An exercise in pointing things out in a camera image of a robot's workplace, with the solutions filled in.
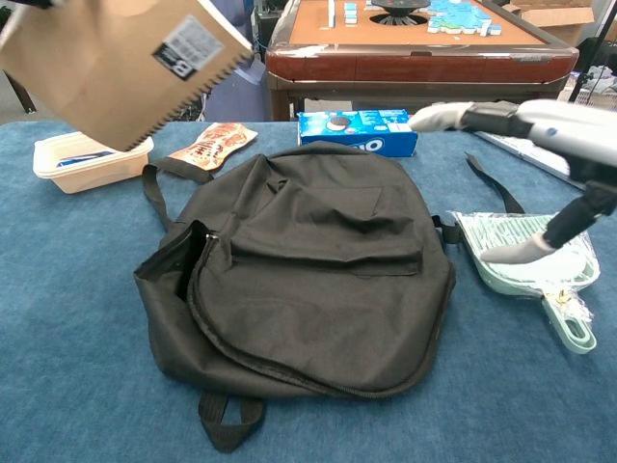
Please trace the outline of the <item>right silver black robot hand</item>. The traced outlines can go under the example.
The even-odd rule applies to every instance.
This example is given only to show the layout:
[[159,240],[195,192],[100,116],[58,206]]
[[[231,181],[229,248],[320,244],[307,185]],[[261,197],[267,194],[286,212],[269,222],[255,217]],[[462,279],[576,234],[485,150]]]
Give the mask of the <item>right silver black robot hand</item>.
[[554,99],[520,104],[445,102],[408,119],[415,132],[459,130],[526,139],[565,159],[569,178],[584,193],[560,210],[542,232],[524,243],[499,246],[481,255],[487,263],[524,264],[542,259],[616,209],[616,114]]

